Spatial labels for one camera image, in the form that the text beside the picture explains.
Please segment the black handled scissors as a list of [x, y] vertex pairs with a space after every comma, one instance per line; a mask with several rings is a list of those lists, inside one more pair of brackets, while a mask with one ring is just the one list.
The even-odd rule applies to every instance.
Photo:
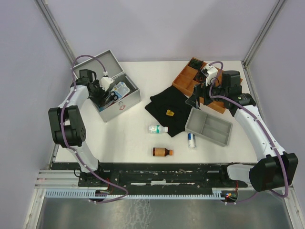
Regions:
[[118, 95], [116, 94], [116, 92], [111, 92], [106, 100], [105, 100], [105, 104], [106, 105], [111, 105], [113, 103], [115, 103], [117, 100], [119, 99]]

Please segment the blue white gauze packet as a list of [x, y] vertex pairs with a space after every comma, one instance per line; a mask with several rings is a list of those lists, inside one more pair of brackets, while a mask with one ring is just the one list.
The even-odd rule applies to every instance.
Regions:
[[117, 96], [118, 99], [122, 99], [123, 97], [125, 97], [129, 92], [130, 89], [129, 87], [126, 85], [126, 83], [124, 82], [118, 82], [111, 90], [112, 92], [114, 92]]

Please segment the light blue mask packet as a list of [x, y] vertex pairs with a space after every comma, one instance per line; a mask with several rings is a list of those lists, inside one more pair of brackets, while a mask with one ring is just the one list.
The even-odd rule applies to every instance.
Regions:
[[114, 102], [114, 101], [111, 101], [111, 102], [107, 103], [106, 105], [104, 105], [104, 106], [102, 106], [102, 107], [99, 107], [99, 112], [101, 112], [101, 111], [107, 109], [108, 107], [110, 107], [110, 106], [113, 105], [113, 104], [115, 104], [115, 102]]

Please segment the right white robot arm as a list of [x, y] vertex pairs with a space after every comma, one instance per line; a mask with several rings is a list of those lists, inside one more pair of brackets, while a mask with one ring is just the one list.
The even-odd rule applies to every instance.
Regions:
[[229, 187], [236, 180], [243, 181], [251, 184], [257, 192], [274, 192], [280, 187], [288, 190], [294, 178], [298, 158], [296, 154], [287, 153], [279, 145], [260, 117], [253, 97], [242, 92], [239, 71], [222, 72], [220, 83], [217, 69], [203, 70], [202, 74], [205, 76], [204, 81], [194, 86], [193, 94], [186, 103], [196, 109], [201, 99], [204, 105], [222, 102], [245, 131], [257, 157], [254, 166], [241, 163], [229, 165], [227, 170], [219, 174], [219, 182]]

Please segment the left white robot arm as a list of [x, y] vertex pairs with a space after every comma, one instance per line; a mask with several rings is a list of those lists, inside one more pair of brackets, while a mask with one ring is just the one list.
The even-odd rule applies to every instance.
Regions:
[[79, 78], [72, 73], [73, 83], [64, 102], [48, 111], [51, 135], [54, 143], [68, 149], [81, 166], [81, 171], [90, 173], [89, 181], [95, 186], [105, 182], [105, 174], [98, 169], [99, 161], [93, 156], [86, 143], [86, 128], [80, 109], [87, 99], [96, 106], [104, 106], [110, 94], [110, 86], [114, 80], [103, 72], [98, 80], [97, 73], [89, 70], [79, 70]]

